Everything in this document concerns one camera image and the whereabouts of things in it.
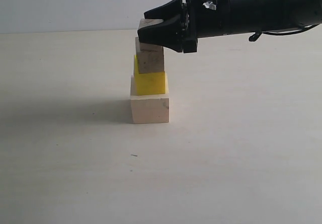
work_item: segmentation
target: table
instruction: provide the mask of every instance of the table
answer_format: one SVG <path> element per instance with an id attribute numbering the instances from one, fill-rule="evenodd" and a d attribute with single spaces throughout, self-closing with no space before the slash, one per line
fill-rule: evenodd
<path id="1" fill-rule="evenodd" d="M 320 224 L 322 29 L 165 50 L 131 124 L 135 30 L 0 35 L 1 223 Z"/>

